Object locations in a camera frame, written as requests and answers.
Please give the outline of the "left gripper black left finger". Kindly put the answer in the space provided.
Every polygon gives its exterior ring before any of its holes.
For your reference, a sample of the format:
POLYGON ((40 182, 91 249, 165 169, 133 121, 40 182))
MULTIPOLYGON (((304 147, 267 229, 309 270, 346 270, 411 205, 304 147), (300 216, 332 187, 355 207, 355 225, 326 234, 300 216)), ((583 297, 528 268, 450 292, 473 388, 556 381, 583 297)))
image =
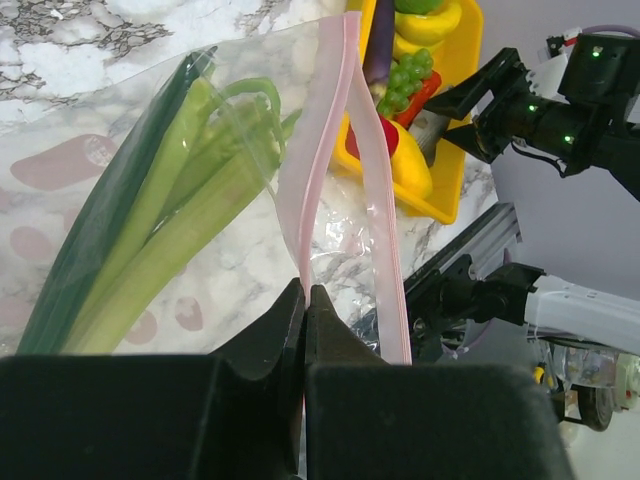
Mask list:
POLYGON ((1 362, 5 479, 288 479, 299 468, 305 298, 293 279, 209 354, 1 362))

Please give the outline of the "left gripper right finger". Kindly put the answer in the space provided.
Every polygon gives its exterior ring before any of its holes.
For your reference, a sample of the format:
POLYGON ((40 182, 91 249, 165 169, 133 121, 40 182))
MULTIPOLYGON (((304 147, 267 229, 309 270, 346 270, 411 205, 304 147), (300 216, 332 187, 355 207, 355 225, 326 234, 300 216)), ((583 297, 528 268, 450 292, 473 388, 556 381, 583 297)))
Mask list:
POLYGON ((311 290, 311 479, 570 479, 550 400, 504 365, 390 365, 311 290))

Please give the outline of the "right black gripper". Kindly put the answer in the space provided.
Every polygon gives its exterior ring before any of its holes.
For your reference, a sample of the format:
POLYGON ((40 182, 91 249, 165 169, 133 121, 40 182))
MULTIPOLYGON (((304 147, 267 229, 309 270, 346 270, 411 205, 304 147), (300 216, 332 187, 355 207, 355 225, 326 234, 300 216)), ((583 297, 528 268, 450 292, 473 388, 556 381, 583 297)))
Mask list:
POLYGON ((463 120, 491 92, 493 99, 473 124, 447 130, 443 139, 484 163, 492 163, 518 139, 566 160, 575 146, 575 113, 566 103, 532 93, 527 73, 518 51, 502 48, 466 80, 430 98, 423 109, 463 120))

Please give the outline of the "grey toy fish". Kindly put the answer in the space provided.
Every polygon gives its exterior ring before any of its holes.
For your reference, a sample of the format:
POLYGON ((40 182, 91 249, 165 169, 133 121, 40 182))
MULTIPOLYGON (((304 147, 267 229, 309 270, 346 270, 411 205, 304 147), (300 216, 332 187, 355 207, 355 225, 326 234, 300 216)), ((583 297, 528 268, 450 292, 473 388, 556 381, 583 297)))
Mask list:
POLYGON ((437 143, 449 128, 450 121, 449 117, 422 110, 409 128, 428 167, 435 163, 437 143))

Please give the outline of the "yellow toy banana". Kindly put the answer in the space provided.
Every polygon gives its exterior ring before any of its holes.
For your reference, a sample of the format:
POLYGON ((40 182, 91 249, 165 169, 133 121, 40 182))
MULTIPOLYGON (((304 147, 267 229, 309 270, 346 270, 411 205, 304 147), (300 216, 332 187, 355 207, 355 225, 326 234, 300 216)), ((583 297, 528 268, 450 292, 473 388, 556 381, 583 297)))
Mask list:
POLYGON ((398 60, 402 54, 422 48, 431 54, 437 53, 458 27, 462 13, 459 1, 444 1, 440 8, 427 15, 402 14, 395 10, 394 58, 398 60))

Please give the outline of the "clear zip top bag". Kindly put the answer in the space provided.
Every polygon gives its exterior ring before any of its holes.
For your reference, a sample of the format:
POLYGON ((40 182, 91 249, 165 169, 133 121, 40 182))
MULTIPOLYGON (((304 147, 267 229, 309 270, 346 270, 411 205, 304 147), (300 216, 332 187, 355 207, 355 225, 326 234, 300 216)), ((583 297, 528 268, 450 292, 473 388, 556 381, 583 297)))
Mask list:
POLYGON ((1 352, 196 353, 291 280, 410 360, 391 162, 348 12, 164 61, 1 138, 1 352))

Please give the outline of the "green toy scallion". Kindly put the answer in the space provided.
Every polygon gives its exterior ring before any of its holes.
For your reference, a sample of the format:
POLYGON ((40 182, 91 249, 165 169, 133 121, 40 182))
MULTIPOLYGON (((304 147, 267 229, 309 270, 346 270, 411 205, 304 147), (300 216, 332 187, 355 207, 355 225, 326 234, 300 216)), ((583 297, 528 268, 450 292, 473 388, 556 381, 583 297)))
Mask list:
POLYGON ((195 50, 164 83, 76 217, 17 351, 61 351, 76 319, 141 250, 213 111, 214 48, 195 50))

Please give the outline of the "toy celery stalk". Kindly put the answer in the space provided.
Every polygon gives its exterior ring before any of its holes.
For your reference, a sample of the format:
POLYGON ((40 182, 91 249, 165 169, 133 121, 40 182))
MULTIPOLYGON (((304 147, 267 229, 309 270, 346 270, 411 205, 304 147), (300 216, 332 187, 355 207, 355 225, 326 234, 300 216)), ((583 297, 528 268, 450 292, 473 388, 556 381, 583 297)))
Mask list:
POLYGON ((213 111, 154 229, 76 319, 60 353, 112 352, 161 290, 256 199, 280 167, 299 114, 282 117, 273 81, 254 77, 211 88, 213 111))

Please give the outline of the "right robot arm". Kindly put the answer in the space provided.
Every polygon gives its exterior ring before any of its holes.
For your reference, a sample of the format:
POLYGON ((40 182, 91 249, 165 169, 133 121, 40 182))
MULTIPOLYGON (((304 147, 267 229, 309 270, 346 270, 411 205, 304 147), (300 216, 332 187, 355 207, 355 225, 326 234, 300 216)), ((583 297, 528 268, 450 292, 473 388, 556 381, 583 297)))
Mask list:
MULTIPOLYGON (((514 140, 535 148, 533 158, 560 177, 590 167, 605 170, 633 197, 639 195, 639 127, 629 122, 639 95, 639 41, 580 34, 560 79, 561 100, 536 93, 514 48, 504 48, 475 74, 431 98, 425 110, 463 119, 486 93, 492 101, 470 124, 444 139, 490 164, 514 140)), ((614 349, 639 352, 639 303, 566 282, 535 267, 512 264, 484 280, 443 284, 444 308, 463 316, 500 318, 554 329, 614 349)))

